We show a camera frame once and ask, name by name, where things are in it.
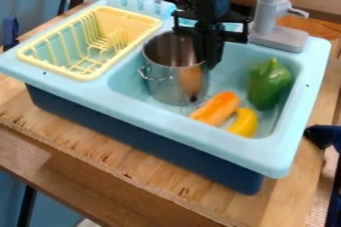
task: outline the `pot handle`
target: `pot handle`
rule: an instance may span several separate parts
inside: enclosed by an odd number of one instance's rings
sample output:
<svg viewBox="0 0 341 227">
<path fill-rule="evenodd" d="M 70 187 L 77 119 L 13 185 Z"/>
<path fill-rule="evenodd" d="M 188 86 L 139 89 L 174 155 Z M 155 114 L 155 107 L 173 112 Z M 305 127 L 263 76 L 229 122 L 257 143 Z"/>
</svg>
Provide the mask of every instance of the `pot handle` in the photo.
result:
<svg viewBox="0 0 341 227">
<path fill-rule="evenodd" d="M 147 69 L 150 65 L 146 65 L 146 66 L 142 66 L 138 69 L 138 72 L 140 74 L 140 76 L 144 79 L 144 80 L 152 80 L 152 81 L 163 81 L 165 80 L 166 78 L 168 78 L 170 76 L 170 74 L 167 74 L 165 75 L 163 78 L 151 78 L 151 77 L 148 77 L 147 75 L 145 75 L 144 73 L 144 69 Z"/>
</svg>

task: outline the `gray faucet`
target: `gray faucet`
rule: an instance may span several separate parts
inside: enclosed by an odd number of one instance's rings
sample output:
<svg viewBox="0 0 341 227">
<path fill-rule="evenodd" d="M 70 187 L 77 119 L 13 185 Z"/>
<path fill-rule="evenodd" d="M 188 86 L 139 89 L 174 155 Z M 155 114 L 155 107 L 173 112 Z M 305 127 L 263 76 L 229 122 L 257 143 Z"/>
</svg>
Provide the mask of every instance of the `gray faucet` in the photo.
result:
<svg viewBox="0 0 341 227">
<path fill-rule="evenodd" d="M 289 0 L 258 0 L 251 27 L 250 42 L 289 52 L 302 52 L 309 34 L 295 29 L 276 26 L 282 16 L 296 15 L 307 19 L 309 14 L 292 8 Z"/>
</svg>

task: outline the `dish rack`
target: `dish rack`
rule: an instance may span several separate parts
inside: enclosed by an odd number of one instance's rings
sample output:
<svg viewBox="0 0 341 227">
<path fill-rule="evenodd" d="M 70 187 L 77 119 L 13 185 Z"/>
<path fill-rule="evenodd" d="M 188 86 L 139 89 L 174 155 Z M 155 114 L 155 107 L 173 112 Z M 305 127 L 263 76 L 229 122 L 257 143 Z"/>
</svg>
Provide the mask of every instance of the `dish rack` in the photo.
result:
<svg viewBox="0 0 341 227">
<path fill-rule="evenodd" d="M 161 20 L 100 6 L 22 47 L 19 60 L 78 81 L 99 77 L 160 28 Z"/>
</svg>

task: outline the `stainless steel pot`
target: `stainless steel pot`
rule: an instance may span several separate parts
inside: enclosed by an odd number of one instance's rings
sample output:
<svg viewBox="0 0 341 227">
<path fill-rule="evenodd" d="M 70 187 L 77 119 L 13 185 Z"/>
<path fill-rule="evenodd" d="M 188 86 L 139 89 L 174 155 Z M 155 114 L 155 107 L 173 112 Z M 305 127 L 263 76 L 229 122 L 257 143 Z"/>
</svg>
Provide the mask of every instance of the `stainless steel pot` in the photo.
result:
<svg viewBox="0 0 341 227">
<path fill-rule="evenodd" d="M 162 33 L 145 44 L 143 54 L 145 65 L 139 74 L 155 99 L 173 106 L 203 99 L 208 69 L 196 59 L 190 38 L 171 31 Z"/>
</svg>

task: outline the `green bell pepper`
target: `green bell pepper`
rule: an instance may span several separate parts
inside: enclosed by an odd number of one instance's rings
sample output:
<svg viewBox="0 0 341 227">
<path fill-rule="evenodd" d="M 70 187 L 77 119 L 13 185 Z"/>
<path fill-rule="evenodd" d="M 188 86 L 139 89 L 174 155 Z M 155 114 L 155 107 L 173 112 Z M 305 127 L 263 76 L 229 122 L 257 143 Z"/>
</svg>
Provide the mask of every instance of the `green bell pepper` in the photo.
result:
<svg viewBox="0 0 341 227">
<path fill-rule="evenodd" d="M 276 58 L 255 64 L 249 71 L 247 99 L 260 111 L 270 110 L 276 106 L 290 82 L 290 72 L 277 64 Z"/>
</svg>

